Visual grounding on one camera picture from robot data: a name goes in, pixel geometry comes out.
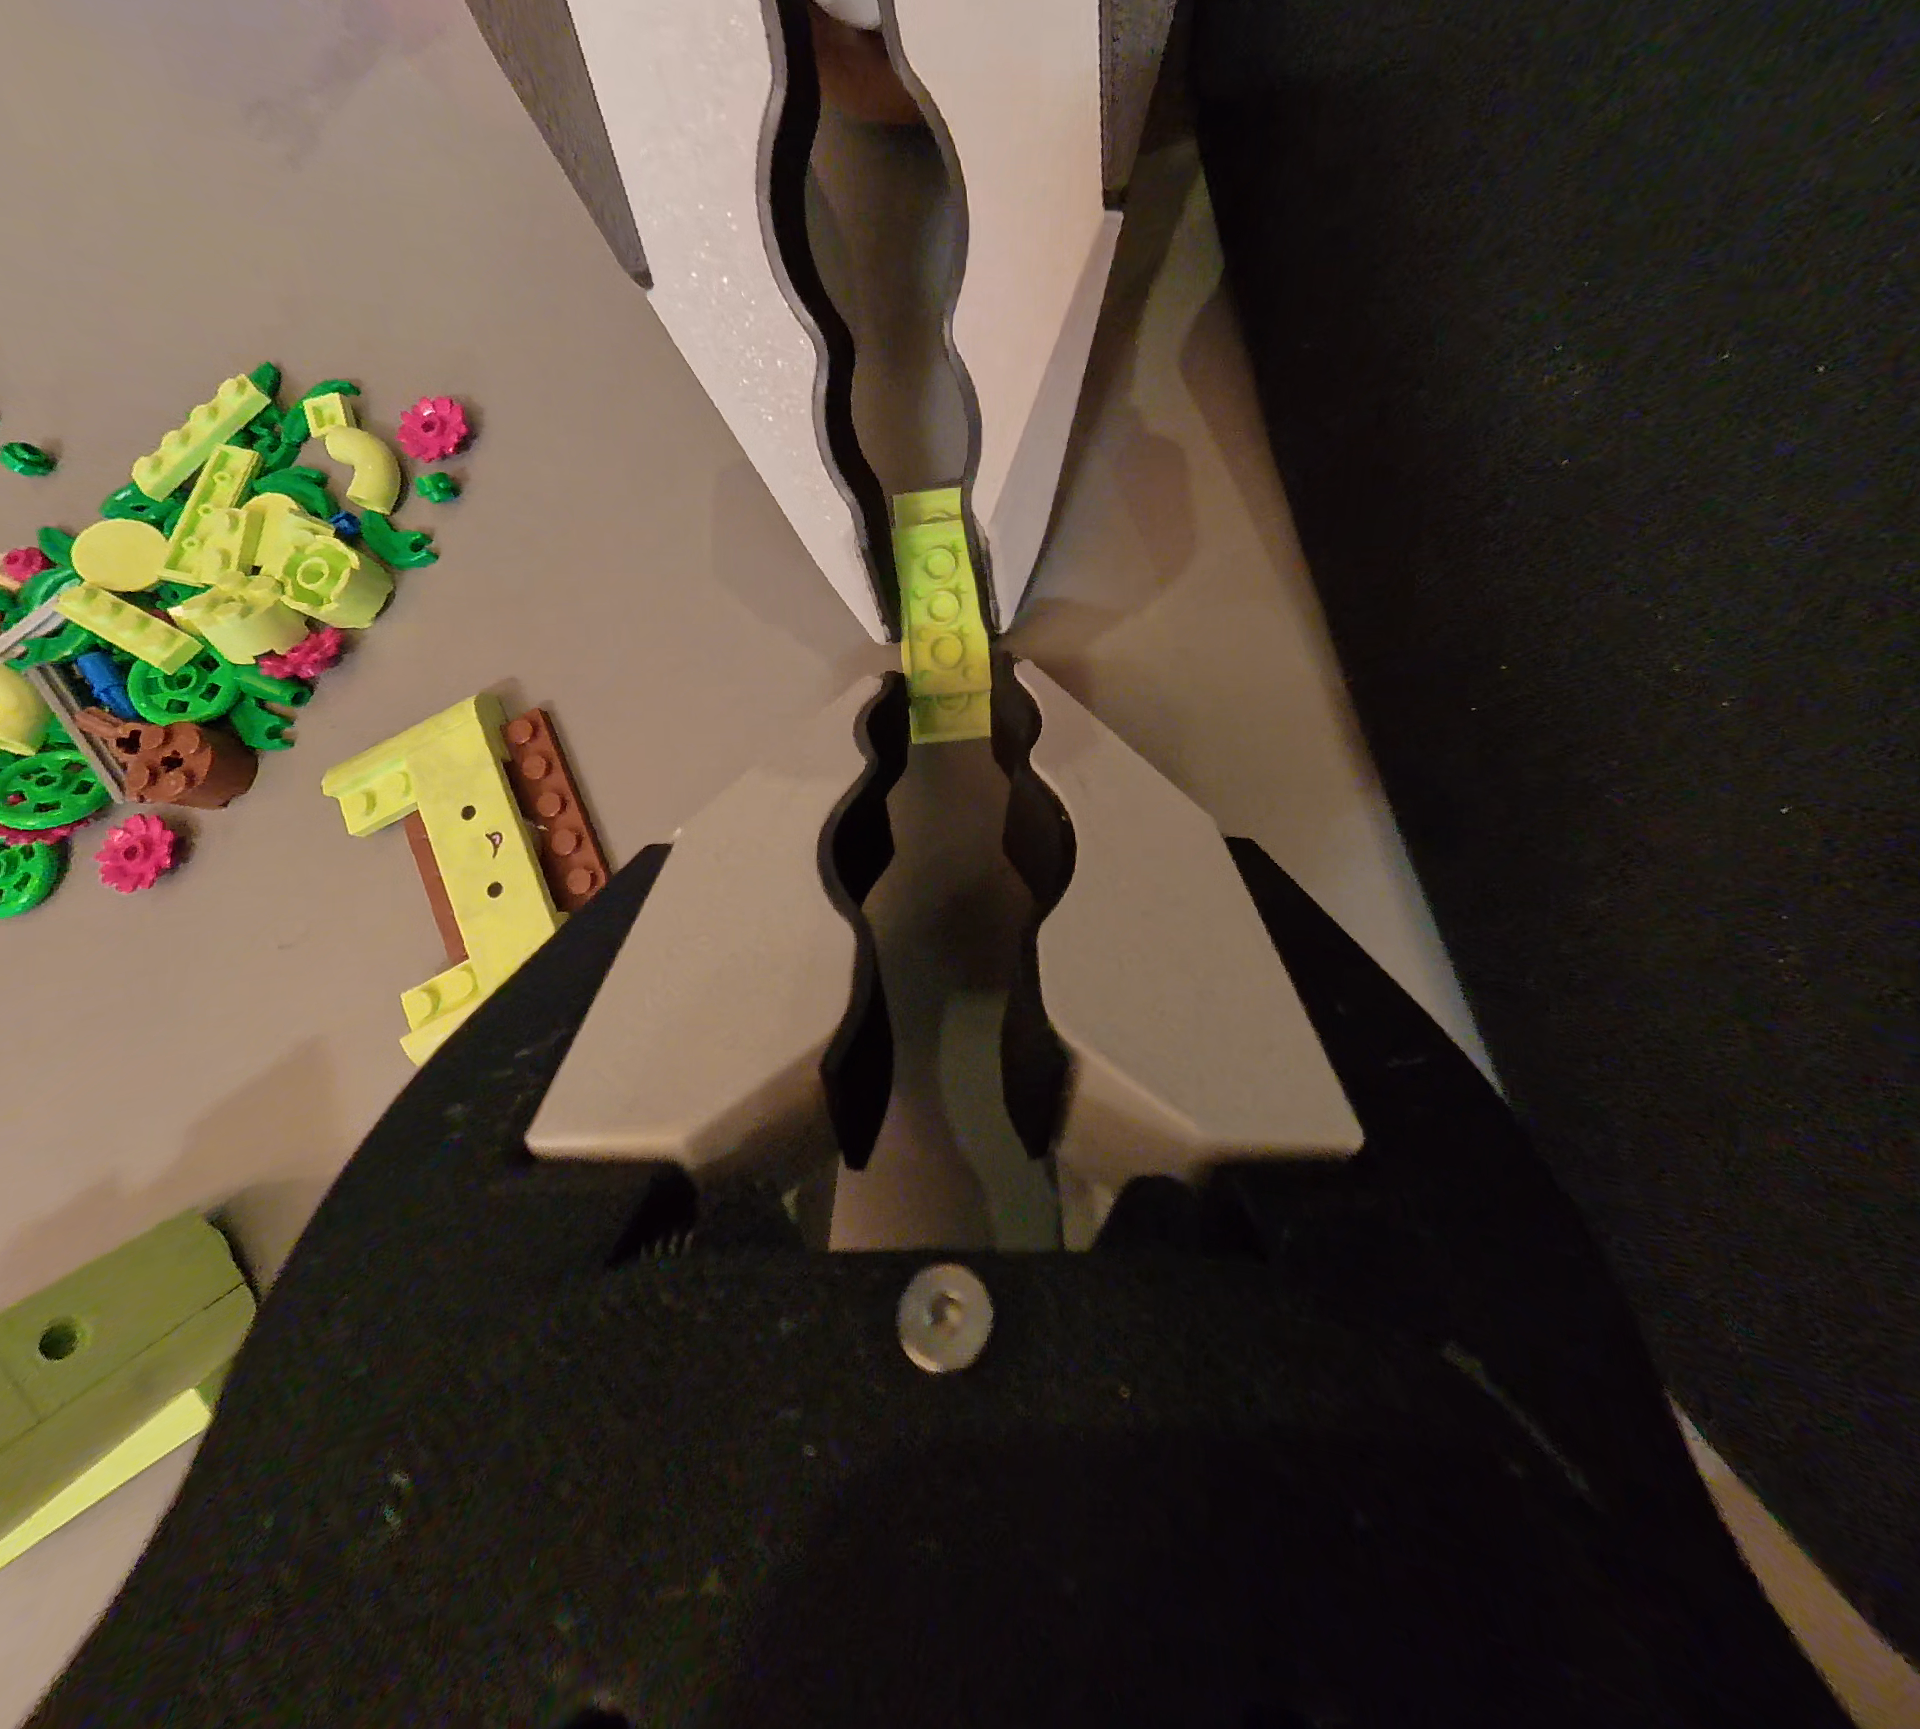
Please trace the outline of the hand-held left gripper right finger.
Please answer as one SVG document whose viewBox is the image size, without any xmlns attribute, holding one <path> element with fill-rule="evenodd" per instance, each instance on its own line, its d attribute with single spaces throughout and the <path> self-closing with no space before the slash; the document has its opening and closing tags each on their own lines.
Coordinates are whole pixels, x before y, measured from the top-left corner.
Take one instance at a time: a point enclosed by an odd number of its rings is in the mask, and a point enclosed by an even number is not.
<svg viewBox="0 0 1920 1729">
<path fill-rule="evenodd" d="M 1362 1123 L 1210 813 L 1030 659 L 995 659 L 1002 849 L 1030 911 L 1000 1036 L 1065 1216 L 1136 1179 L 1338 1160 Z"/>
</svg>

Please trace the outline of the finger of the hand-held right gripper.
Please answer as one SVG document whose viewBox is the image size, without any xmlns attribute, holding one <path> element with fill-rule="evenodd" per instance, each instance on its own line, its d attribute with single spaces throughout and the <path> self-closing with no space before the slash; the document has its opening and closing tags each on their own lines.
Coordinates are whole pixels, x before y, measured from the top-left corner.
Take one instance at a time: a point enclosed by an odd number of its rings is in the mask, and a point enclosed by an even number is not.
<svg viewBox="0 0 1920 1729">
<path fill-rule="evenodd" d="M 817 91 L 784 0 L 565 0 L 645 293 L 807 555 L 886 629 L 884 494 L 807 246 Z"/>
<path fill-rule="evenodd" d="M 1033 578 L 1121 212 L 1101 184 L 1097 0 L 878 0 L 957 200 L 941 341 L 967 415 L 987 620 Z"/>
</svg>

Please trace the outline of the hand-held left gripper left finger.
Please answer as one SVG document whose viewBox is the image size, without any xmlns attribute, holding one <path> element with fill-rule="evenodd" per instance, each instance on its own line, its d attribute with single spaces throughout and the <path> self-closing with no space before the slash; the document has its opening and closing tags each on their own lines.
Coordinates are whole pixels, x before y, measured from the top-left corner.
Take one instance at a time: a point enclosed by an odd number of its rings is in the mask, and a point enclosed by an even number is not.
<svg viewBox="0 0 1920 1729">
<path fill-rule="evenodd" d="M 846 688 L 675 835 L 528 1133 L 541 1158 L 786 1189 L 868 1165 L 896 1045 L 864 900 L 894 858 L 899 677 Z"/>
</svg>

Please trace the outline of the lime bracket build with brown plate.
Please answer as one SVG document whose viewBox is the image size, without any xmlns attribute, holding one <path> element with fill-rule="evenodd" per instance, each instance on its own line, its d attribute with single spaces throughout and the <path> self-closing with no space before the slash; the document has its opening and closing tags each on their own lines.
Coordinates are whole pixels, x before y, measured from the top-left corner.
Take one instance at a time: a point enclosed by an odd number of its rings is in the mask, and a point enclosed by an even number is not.
<svg viewBox="0 0 1920 1729">
<path fill-rule="evenodd" d="M 441 931 L 443 970 L 399 996 L 414 1065 L 612 876 L 545 708 L 469 696 L 329 766 L 320 787 L 351 837 L 404 829 Z"/>
</svg>

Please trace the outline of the long lime toy plate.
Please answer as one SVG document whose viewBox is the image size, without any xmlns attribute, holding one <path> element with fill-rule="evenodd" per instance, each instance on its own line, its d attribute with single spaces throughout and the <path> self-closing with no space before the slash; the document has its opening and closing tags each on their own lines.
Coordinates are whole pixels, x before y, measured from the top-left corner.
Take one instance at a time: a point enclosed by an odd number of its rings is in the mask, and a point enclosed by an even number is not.
<svg viewBox="0 0 1920 1729">
<path fill-rule="evenodd" d="M 896 529 L 897 521 L 917 521 L 917 520 L 944 517 L 944 515 L 957 515 L 966 529 L 964 494 L 959 486 L 902 491 L 891 498 L 891 529 Z M 985 624 L 987 640 L 991 640 L 983 609 L 980 609 L 980 613 Z M 913 696 L 908 688 L 908 723 L 910 723 L 912 741 L 931 743 L 931 741 L 957 741 L 957 740 L 989 735 L 991 733 L 991 686 L 993 686 L 993 646 L 989 646 L 989 686 L 985 691 L 952 696 L 952 698 L 920 698 L 920 696 Z"/>
</svg>

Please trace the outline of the short lime toy plate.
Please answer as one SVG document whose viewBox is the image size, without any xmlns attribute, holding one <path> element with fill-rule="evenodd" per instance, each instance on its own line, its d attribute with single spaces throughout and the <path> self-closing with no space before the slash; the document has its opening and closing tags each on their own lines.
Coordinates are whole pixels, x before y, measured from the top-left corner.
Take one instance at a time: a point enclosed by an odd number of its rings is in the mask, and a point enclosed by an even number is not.
<svg viewBox="0 0 1920 1729">
<path fill-rule="evenodd" d="M 897 521 L 891 544 L 910 691 L 917 698 L 985 691 L 991 642 L 961 520 Z"/>
</svg>

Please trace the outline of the person's right hand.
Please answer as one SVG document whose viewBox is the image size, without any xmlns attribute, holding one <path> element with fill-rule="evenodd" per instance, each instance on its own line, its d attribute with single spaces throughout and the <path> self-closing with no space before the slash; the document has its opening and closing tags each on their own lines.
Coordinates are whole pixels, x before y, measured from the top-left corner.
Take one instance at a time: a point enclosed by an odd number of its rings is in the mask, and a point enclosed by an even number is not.
<svg viewBox="0 0 1920 1729">
<path fill-rule="evenodd" d="M 856 27 L 816 0 L 806 0 L 806 15 L 824 102 L 869 125 L 924 125 L 878 27 Z"/>
</svg>

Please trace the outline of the pile of small toy bricks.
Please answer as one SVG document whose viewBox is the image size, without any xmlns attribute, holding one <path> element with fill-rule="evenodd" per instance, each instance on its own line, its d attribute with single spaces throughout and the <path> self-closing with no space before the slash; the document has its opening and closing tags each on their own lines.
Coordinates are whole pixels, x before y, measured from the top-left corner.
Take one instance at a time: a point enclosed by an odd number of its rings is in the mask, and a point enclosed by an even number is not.
<svg viewBox="0 0 1920 1729">
<path fill-rule="evenodd" d="M 184 816 L 242 801 L 399 575 L 437 561 L 398 510 L 459 495 L 471 413 L 423 395 L 380 434 L 360 398 L 231 374 L 81 527 L 4 550 L 6 920 L 83 861 L 119 894 L 173 872 Z"/>
</svg>

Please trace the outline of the person's black clothing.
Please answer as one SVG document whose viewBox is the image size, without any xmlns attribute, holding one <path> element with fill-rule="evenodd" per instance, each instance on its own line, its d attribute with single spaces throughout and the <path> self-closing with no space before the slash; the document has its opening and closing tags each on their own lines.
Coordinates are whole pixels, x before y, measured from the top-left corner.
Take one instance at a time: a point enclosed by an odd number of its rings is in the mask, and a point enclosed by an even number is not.
<svg viewBox="0 0 1920 1729">
<path fill-rule="evenodd" d="M 1500 1082 L 1915 1658 L 1917 0 L 1195 0 L 1191 89 Z"/>
</svg>

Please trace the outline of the lime brick box with brown bricks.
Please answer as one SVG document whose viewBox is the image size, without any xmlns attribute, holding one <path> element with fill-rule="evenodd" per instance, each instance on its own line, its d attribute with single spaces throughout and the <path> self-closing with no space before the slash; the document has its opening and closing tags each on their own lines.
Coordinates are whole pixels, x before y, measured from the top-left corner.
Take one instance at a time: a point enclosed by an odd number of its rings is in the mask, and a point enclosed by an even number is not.
<svg viewBox="0 0 1920 1729">
<path fill-rule="evenodd" d="M 2 1562 L 205 1431 L 251 1329 L 215 1222 L 184 1213 L 2 1315 Z"/>
</svg>

